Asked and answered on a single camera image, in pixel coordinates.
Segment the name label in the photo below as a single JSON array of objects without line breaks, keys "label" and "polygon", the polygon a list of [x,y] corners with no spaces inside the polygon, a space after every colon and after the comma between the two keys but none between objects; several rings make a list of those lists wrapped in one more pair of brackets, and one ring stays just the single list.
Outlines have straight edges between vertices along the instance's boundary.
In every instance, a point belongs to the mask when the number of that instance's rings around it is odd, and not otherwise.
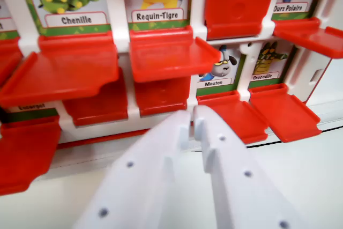
[{"label": "name label", "polygon": [[0,32],[15,31],[16,26],[12,18],[0,18]]},{"label": "name label", "polygon": [[29,110],[38,110],[38,109],[46,109],[46,108],[54,108],[55,105],[52,102],[48,103],[39,103],[35,105],[28,105],[28,106],[17,106],[17,107],[10,107],[7,108],[6,111],[8,113],[16,113],[16,112],[24,112]]},{"label": "name label", "polygon": [[221,85],[228,85],[232,83],[231,78],[226,78],[222,80],[208,80],[206,82],[198,82],[198,88],[208,88],[208,87],[216,87]]},{"label": "name label", "polygon": [[72,27],[107,24],[103,12],[47,14],[45,16],[48,27]]},{"label": "name label", "polygon": [[307,12],[307,2],[300,3],[276,3],[274,13],[302,13]]},{"label": "name label", "polygon": [[175,21],[183,19],[183,9],[150,9],[134,10],[131,14],[133,23],[146,23],[149,21]]},{"label": "name label", "polygon": [[252,75],[251,81],[256,80],[268,80],[268,79],[275,79],[279,77],[279,72],[269,72],[269,73],[263,73],[261,75]]}]

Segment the white surface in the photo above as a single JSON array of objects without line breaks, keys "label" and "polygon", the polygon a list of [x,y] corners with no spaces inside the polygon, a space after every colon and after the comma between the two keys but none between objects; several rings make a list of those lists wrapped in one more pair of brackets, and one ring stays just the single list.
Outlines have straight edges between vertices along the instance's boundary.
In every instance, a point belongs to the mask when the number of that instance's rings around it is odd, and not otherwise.
[{"label": "white surface", "polygon": [[[297,142],[249,149],[312,228],[343,228],[342,136],[343,129],[337,129]],[[0,228],[70,228],[105,170],[35,181],[24,193],[0,197]],[[163,228],[215,228],[211,180],[202,170],[201,152],[181,155],[163,211]]]}]

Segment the hole in plastic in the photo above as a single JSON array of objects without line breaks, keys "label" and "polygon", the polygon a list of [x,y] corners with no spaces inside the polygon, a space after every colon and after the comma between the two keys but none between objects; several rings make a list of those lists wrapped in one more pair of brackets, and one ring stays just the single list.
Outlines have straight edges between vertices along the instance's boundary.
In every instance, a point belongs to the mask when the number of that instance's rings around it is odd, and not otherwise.
[{"label": "hole in plastic", "polygon": [[246,177],[252,177],[252,172],[251,172],[251,171],[245,171],[245,172],[244,172],[244,175],[245,175]]},{"label": "hole in plastic", "polygon": [[324,69],[318,69],[317,71],[315,71],[310,82],[316,83],[319,80],[319,78],[321,77],[323,71],[324,71]]},{"label": "hole in plastic", "polygon": [[289,228],[289,224],[286,221],[280,221],[279,225],[280,225],[280,228],[282,228],[282,229],[288,229]]},{"label": "hole in plastic", "polygon": [[99,217],[103,218],[108,215],[108,210],[106,208],[102,208],[99,211]]},{"label": "hole in plastic", "polygon": [[134,165],[134,163],[133,163],[132,161],[129,161],[129,162],[126,164],[126,166],[127,166],[128,168],[131,168],[133,165]]},{"label": "hole in plastic", "polygon": [[219,139],[224,142],[226,140],[226,137],[224,135],[219,135]]}]

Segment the red plastic flap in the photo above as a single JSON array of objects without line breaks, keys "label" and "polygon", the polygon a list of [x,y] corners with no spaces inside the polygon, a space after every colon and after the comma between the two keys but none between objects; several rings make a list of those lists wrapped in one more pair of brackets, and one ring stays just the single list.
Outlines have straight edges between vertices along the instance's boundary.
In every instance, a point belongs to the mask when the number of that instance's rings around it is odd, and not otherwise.
[{"label": "red plastic flap", "polygon": [[296,96],[287,94],[285,84],[251,88],[250,102],[268,120],[282,142],[320,134],[320,118]]},{"label": "red plastic flap", "polygon": [[130,31],[130,59],[136,82],[152,82],[207,73],[220,52],[200,38],[190,26],[148,32]]},{"label": "red plastic flap", "polygon": [[0,195],[26,190],[50,167],[61,135],[58,117],[3,124]]},{"label": "red plastic flap", "polygon": [[128,99],[122,69],[116,82],[104,85],[98,95],[65,100],[64,107],[76,126],[128,118]]},{"label": "red plastic flap", "polygon": [[110,34],[41,37],[40,47],[42,52],[32,53],[4,85],[3,107],[91,97],[118,78]]},{"label": "red plastic flap", "polygon": [[343,31],[319,28],[320,20],[316,17],[274,22],[275,36],[330,58],[343,58]]},{"label": "red plastic flap", "polygon": [[207,39],[256,35],[271,0],[206,0]]},{"label": "red plastic flap", "polygon": [[18,47],[18,40],[1,40],[0,41],[0,85],[18,66],[23,55]]},{"label": "red plastic flap", "polygon": [[268,123],[247,102],[240,101],[238,91],[216,93],[197,97],[199,105],[216,111],[245,143],[267,139]]},{"label": "red plastic flap", "polygon": [[140,115],[155,115],[187,108],[190,77],[135,83]]}]

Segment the white plastic frame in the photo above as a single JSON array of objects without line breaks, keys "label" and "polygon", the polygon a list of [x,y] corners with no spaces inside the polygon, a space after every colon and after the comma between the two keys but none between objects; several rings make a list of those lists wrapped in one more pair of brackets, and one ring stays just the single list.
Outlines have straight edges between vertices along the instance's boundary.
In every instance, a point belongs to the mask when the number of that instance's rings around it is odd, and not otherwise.
[{"label": "white plastic frame", "polygon": [[[17,25],[21,36],[19,47],[22,53],[27,56],[32,51],[39,51],[38,31],[34,25],[25,0],[5,0],[8,4],[14,22]],[[257,36],[211,40],[211,45],[239,45],[241,53],[246,55],[246,60],[238,83],[237,90],[241,95],[241,100],[248,101],[250,93],[248,86],[251,74],[255,67],[260,48],[264,41],[275,39],[272,36],[275,23],[271,20],[273,8],[277,0],[271,0],[268,12],[262,21],[261,33]],[[320,0],[315,12],[315,16],[321,19],[321,27],[325,27],[333,3],[341,0]],[[109,20],[112,27],[114,43],[119,52],[119,65],[123,69],[126,93],[128,97],[128,119],[124,121],[114,121],[107,123],[93,124],[83,127],[76,127],[72,117],[66,112],[61,101],[54,104],[60,115],[59,124],[62,128],[62,142],[77,141],[106,135],[119,134],[123,132],[148,129],[162,121],[169,114],[158,114],[153,116],[140,117],[139,107],[135,98],[135,88],[129,58],[129,29],[126,19],[124,0],[107,0]],[[204,25],[205,0],[192,0],[190,25],[193,29],[193,36],[204,40],[207,38],[207,28]],[[288,69],[285,83],[289,87],[289,93],[296,95],[300,100],[305,101],[314,89],[316,82],[310,82],[315,71],[326,68],[330,59],[309,50],[300,49]],[[187,99],[188,110],[192,111],[198,105],[196,99],[198,76],[191,76],[190,92]]]}]

